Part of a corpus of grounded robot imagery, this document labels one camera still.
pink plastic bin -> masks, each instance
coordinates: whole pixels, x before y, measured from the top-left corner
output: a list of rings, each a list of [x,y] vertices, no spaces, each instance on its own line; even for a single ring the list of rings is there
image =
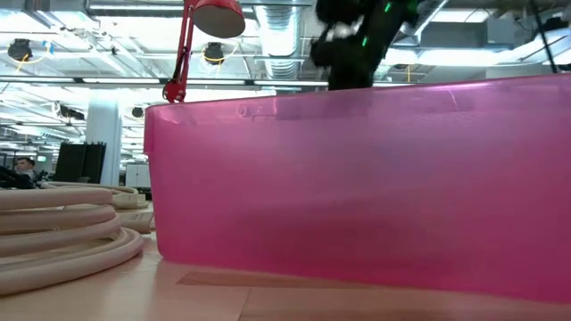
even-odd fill
[[[165,259],[571,302],[571,74],[147,110]]]

ceiling light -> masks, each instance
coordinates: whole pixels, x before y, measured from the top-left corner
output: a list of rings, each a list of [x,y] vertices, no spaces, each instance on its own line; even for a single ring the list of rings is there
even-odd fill
[[[389,49],[383,59],[384,65],[415,64],[418,62],[417,53],[411,50]]]
[[[72,83],[75,82],[73,78],[61,78],[61,77],[0,77],[0,81],[5,82],[36,82],[36,83],[58,83],[58,82],[65,82],[65,83]]]
[[[35,152],[16,152],[16,156],[36,156]]]
[[[88,84],[159,84],[155,78],[83,78]]]
[[[33,127],[26,127],[26,126],[13,126],[14,131],[18,132],[19,134],[23,135],[32,135],[32,136],[40,136],[41,133],[39,130]]]
[[[555,56],[553,58],[553,61],[555,62],[555,64],[569,64],[571,63],[571,49],[558,54],[557,56]],[[548,65],[550,64],[550,61],[546,61],[543,64]]]
[[[13,144],[13,143],[8,143],[8,142],[0,142],[0,149],[2,148],[13,148],[16,149],[19,146],[17,144]]]
[[[410,85],[414,85],[411,83],[393,83],[393,82],[380,82],[380,83],[374,83],[373,86],[376,87],[380,87],[380,86],[410,86]]]
[[[245,85],[243,80],[225,80],[225,79],[189,79],[188,85]]]
[[[476,82],[476,83],[467,83],[467,84],[440,84],[440,86],[428,86],[423,88],[424,91],[435,91],[435,92],[450,92],[451,90],[459,91],[459,90],[474,90],[477,88],[484,88],[490,86],[490,83],[487,82]]]
[[[71,125],[68,125],[66,123],[43,123],[43,122],[17,122],[17,123],[13,123],[13,124],[7,124],[7,123],[3,123],[2,125],[9,125],[9,126],[18,126],[20,128],[24,128],[24,127],[45,127],[45,128],[56,128],[56,127],[69,127],[69,126],[85,126],[85,122],[84,123],[72,123]]]
[[[438,49],[424,51],[419,64],[430,66],[488,67],[499,62],[495,52],[487,50]]]
[[[143,150],[143,146],[140,144],[128,144],[123,145],[122,148],[124,150],[133,151],[133,150]]]
[[[257,86],[327,86],[326,81],[255,80]]]
[[[9,119],[14,121],[22,121],[20,117],[11,115],[9,113],[0,112],[0,119]]]
[[[161,10],[161,11],[173,11],[173,10],[183,10],[182,5],[97,5],[92,4],[89,6],[90,10]]]

person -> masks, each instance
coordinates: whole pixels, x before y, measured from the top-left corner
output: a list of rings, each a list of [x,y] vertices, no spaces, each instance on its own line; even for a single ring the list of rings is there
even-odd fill
[[[27,175],[29,176],[29,180],[33,181],[34,177],[36,176],[36,172],[34,171],[35,166],[36,162],[31,158],[21,157],[16,163],[16,173],[20,175]]]

beige hose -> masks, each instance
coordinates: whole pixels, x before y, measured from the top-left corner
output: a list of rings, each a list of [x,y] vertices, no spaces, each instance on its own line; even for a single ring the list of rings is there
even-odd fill
[[[115,209],[108,205],[112,191],[99,185],[67,187],[0,192],[0,258],[7,261],[0,264],[0,295],[92,275],[142,250],[141,235],[121,228]],[[100,239],[110,241],[77,246]]]
[[[99,184],[89,184],[89,183],[63,183],[63,182],[45,182],[42,184],[42,188],[56,188],[56,187],[94,187],[94,188],[104,188],[111,190],[112,193],[139,193],[137,189],[126,186],[110,186],[110,185],[99,185]]]

ceiling duct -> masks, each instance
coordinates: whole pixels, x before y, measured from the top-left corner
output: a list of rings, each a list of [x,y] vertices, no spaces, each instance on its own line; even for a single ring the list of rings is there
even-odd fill
[[[50,144],[58,144],[58,143],[61,143],[61,142],[67,142],[67,141],[69,141],[68,138],[64,138],[64,137],[61,137],[61,136],[59,136],[59,135],[56,136],[56,135],[53,135],[53,134],[50,134],[50,133],[46,133],[46,132],[42,133],[42,134],[40,135],[40,137],[46,138],[46,139],[53,139],[53,141],[50,142]],[[36,144],[48,144],[48,142],[38,141],[38,142],[36,142]]]
[[[92,29],[98,23],[89,18],[85,0],[26,1],[25,12],[47,28]]]
[[[418,22],[415,27],[404,23],[401,32],[408,37],[415,37],[418,44],[420,34],[426,28],[428,23],[434,19],[436,14],[448,3],[448,0],[425,0],[418,5]]]
[[[151,17],[181,18],[182,1],[162,2],[121,2],[121,1],[87,1],[87,12],[100,17]],[[255,20],[252,12],[243,12],[245,19]]]
[[[2,138],[3,140],[13,140],[13,139],[18,139],[20,136],[18,135],[18,133],[16,133],[13,130],[10,130],[8,128],[0,128],[0,138]]]
[[[261,51],[264,55],[284,58],[296,55],[299,46],[302,8],[284,5],[259,5],[254,7],[260,23]],[[299,62],[266,60],[269,78],[295,79]]]

